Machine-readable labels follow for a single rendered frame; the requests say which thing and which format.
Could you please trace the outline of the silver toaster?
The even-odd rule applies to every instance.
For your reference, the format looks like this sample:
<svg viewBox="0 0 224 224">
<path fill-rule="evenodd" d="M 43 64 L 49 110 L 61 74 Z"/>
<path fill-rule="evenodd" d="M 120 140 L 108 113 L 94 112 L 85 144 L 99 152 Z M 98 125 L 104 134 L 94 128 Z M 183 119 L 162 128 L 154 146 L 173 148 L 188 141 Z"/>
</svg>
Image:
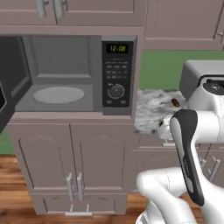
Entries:
<svg viewBox="0 0 224 224">
<path fill-rule="evenodd" d="M 187 60 L 182 68 L 178 89 L 188 101 L 198 86 L 208 82 L 224 87 L 224 60 Z"/>
</svg>

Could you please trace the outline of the taupe lower cupboard door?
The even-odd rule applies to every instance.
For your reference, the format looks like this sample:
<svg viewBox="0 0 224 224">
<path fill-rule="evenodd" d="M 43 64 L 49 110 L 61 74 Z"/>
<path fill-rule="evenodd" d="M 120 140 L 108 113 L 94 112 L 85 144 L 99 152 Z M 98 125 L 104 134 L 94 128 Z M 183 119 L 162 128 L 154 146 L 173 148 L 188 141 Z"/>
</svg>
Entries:
<svg viewBox="0 0 224 224">
<path fill-rule="evenodd" d="M 75 174 L 69 125 L 11 123 L 7 131 L 29 190 L 65 191 Z"/>
<path fill-rule="evenodd" d="M 175 150 L 134 150 L 132 155 L 132 191 L 137 191 L 136 178 L 139 172 L 179 166 Z"/>
<path fill-rule="evenodd" d="M 212 183 L 224 188 L 224 143 L 202 143 L 198 149 L 199 156 L 206 160 L 203 174 L 209 179 L 207 170 L 212 170 L 214 167 L 215 159 L 220 160 L 220 166 L 214 174 Z"/>
<path fill-rule="evenodd" d="M 132 124 L 71 124 L 76 173 L 86 192 L 122 191 L 132 146 Z"/>
</svg>

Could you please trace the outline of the grey microwave oven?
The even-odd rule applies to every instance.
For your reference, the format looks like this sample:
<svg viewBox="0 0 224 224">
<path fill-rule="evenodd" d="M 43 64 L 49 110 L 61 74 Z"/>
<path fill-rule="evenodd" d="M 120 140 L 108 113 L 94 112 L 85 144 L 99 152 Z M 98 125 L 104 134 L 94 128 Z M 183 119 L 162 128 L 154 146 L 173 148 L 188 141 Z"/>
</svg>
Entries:
<svg viewBox="0 0 224 224">
<path fill-rule="evenodd" d="M 30 36 L 23 43 L 32 84 L 16 111 L 131 113 L 135 36 Z M 78 88 L 85 95 L 62 104 L 33 98 L 52 87 Z"/>
</svg>

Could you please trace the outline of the white mug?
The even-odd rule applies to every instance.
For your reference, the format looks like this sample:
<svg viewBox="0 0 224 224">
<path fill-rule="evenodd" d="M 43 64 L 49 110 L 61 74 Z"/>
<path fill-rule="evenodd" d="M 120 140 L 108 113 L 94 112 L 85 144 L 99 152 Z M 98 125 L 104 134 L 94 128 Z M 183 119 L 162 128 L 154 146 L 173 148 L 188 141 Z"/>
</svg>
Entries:
<svg viewBox="0 0 224 224">
<path fill-rule="evenodd" d="M 161 139 L 172 140 L 172 133 L 170 131 L 170 120 L 172 116 L 165 116 L 158 125 L 157 134 Z"/>
</svg>

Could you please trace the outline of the taupe upper cupboard door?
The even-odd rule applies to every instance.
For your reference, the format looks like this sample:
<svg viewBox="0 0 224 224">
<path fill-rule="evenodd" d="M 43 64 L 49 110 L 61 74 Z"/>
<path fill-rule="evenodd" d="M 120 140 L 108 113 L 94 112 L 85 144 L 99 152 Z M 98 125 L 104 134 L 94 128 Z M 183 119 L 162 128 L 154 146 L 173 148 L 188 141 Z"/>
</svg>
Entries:
<svg viewBox="0 0 224 224">
<path fill-rule="evenodd" d="M 147 50 L 221 50 L 224 0 L 149 0 Z"/>
<path fill-rule="evenodd" d="M 142 26 L 148 0 L 66 0 L 58 25 Z"/>
<path fill-rule="evenodd" d="M 48 1 L 40 17 L 37 0 L 0 0 L 0 25 L 55 25 L 53 0 Z"/>
</svg>

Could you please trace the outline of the grey microwave turntable plate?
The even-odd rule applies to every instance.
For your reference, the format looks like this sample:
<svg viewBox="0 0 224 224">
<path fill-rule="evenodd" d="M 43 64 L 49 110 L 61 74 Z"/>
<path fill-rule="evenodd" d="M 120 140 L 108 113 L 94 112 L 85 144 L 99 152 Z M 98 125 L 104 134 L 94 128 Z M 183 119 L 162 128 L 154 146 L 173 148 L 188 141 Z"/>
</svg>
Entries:
<svg viewBox="0 0 224 224">
<path fill-rule="evenodd" d="M 83 98 L 85 93 L 76 87 L 48 87 L 33 95 L 38 102 L 62 104 L 76 102 Z"/>
</svg>

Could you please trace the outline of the taupe cupboard door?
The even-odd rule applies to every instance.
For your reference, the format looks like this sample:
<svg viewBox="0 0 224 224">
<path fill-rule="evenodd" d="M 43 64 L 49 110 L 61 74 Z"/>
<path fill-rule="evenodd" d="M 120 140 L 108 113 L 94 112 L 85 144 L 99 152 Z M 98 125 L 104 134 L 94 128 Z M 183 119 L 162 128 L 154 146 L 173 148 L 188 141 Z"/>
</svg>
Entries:
<svg viewBox="0 0 224 224">
<path fill-rule="evenodd" d="M 48 1 L 40 17 L 37 0 L 0 0 L 0 25 L 55 25 L 53 0 Z"/>
<path fill-rule="evenodd" d="M 147 50 L 221 50 L 224 0 L 149 0 Z"/>
<path fill-rule="evenodd" d="M 142 26 L 148 0 L 66 0 L 58 25 Z"/>
<path fill-rule="evenodd" d="M 206 160 L 203 174 L 209 179 L 207 170 L 212 170 L 214 167 L 215 159 L 220 160 L 220 166 L 214 174 L 212 183 L 224 188 L 224 143 L 202 143 L 198 149 L 199 156 Z"/>
<path fill-rule="evenodd" d="M 136 178 L 139 172 L 179 166 L 175 150 L 134 150 L 132 155 L 132 191 L 137 191 Z"/>
<path fill-rule="evenodd" d="M 29 190 L 65 191 L 75 174 L 69 125 L 11 123 L 7 131 Z"/>
<path fill-rule="evenodd" d="M 76 173 L 86 192 L 122 191 L 132 146 L 132 124 L 71 124 Z"/>
</svg>

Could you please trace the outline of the taupe drawer front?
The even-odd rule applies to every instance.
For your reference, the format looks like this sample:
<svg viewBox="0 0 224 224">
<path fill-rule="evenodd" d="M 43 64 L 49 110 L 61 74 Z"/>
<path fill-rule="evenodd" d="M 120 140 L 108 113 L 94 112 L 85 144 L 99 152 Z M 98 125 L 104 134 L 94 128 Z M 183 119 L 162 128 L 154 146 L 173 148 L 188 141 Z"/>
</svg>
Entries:
<svg viewBox="0 0 224 224">
<path fill-rule="evenodd" d="M 36 214 L 65 214 L 70 211 L 71 204 L 73 210 L 84 212 L 87 204 L 90 205 L 90 212 L 93 214 L 125 214 L 126 213 L 126 193 L 118 194 L 84 194 L 83 201 L 79 195 L 73 196 L 73 201 L 69 199 L 67 193 L 36 194 L 31 195 L 31 200 Z"/>
<path fill-rule="evenodd" d="M 172 140 L 164 140 L 156 134 L 141 134 L 139 147 L 143 149 L 174 149 L 175 147 L 164 147 L 163 143 L 174 143 Z"/>
</svg>

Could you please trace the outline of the dark microwave door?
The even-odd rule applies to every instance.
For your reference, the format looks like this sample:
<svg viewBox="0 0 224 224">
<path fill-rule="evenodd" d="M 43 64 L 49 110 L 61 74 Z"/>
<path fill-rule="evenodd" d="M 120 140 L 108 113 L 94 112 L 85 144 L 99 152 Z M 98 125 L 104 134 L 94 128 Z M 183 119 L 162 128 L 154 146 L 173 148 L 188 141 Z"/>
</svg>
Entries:
<svg viewBox="0 0 224 224">
<path fill-rule="evenodd" d="M 0 37 L 0 134 L 32 84 L 21 37 Z"/>
</svg>

